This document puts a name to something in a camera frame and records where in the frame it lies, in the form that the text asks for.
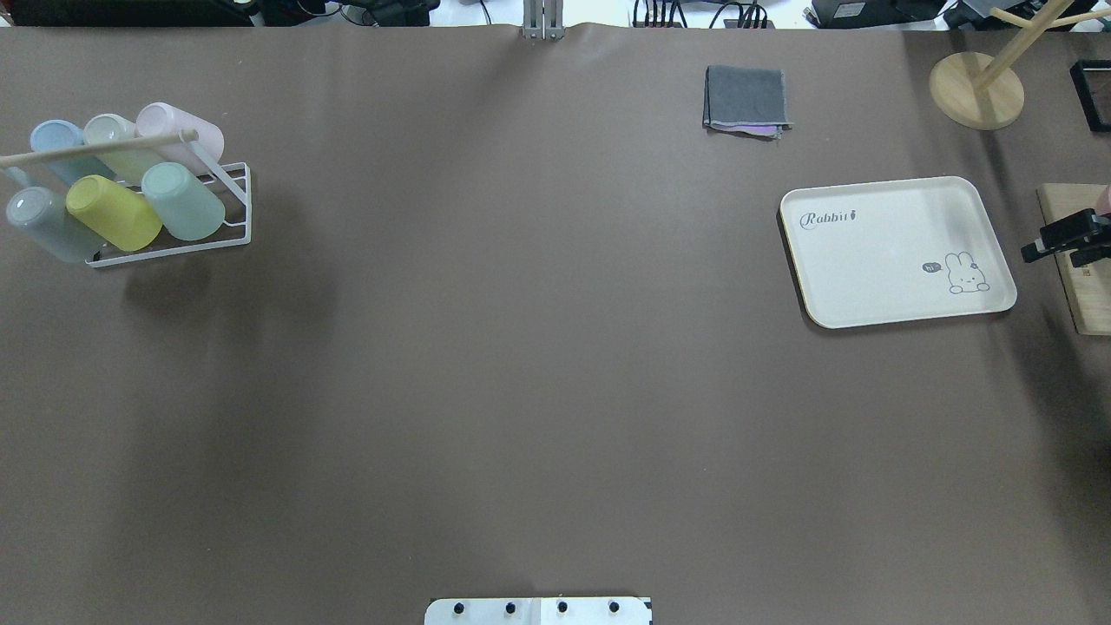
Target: yellow cup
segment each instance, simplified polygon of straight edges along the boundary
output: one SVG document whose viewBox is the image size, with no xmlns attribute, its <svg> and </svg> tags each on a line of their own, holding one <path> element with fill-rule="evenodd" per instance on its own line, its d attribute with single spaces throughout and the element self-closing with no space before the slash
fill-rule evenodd
<svg viewBox="0 0 1111 625">
<path fill-rule="evenodd" d="M 150 202 L 103 175 L 86 175 L 73 182 L 66 193 L 66 209 L 123 251 L 149 245 L 162 229 Z"/>
</svg>

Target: rabbit illustration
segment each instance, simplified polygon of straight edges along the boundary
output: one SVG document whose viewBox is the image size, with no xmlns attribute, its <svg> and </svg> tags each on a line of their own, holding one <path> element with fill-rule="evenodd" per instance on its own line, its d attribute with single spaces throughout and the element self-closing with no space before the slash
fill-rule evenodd
<svg viewBox="0 0 1111 625">
<path fill-rule="evenodd" d="M 949 292 L 951 293 L 977 292 L 991 288 L 983 278 L 983 271 L 977 266 L 972 254 L 967 251 L 947 253 L 945 268 L 949 269 Z"/>
</svg>

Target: wooden board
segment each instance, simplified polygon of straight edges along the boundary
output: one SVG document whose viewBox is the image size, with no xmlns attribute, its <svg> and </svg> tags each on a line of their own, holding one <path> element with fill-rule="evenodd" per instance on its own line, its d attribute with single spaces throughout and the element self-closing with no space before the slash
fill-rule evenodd
<svg viewBox="0 0 1111 625">
<path fill-rule="evenodd" d="M 1038 188 L 1045 222 L 1092 208 L 1104 184 L 1045 183 Z M 1082 335 L 1111 335 L 1111 259 L 1079 269 L 1068 253 L 1057 254 L 1057 268 L 1072 309 L 1072 321 Z"/>
</svg>

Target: black clamp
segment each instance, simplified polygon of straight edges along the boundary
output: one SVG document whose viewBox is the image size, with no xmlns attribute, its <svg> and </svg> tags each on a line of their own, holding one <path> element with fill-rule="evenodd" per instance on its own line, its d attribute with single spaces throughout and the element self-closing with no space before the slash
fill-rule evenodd
<svg viewBox="0 0 1111 625">
<path fill-rule="evenodd" d="M 1069 254 L 1073 266 L 1111 258 L 1111 213 L 1095 214 L 1094 209 L 1085 208 L 1047 224 L 1040 232 L 1041 238 L 1022 245 L 1022 260 L 1033 262 L 1069 250 L 1074 250 Z"/>
</svg>

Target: round wooden base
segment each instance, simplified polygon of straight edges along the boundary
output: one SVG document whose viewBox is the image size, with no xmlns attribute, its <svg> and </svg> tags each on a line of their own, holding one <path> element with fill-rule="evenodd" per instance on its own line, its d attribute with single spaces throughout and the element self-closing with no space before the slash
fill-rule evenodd
<svg viewBox="0 0 1111 625">
<path fill-rule="evenodd" d="M 972 88 L 973 79 L 991 59 L 980 52 L 959 52 L 933 65 L 930 94 L 953 121 L 977 130 L 997 130 L 1019 118 L 1025 94 L 1018 74 L 1010 68 L 984 89 Z"/>
</svg>

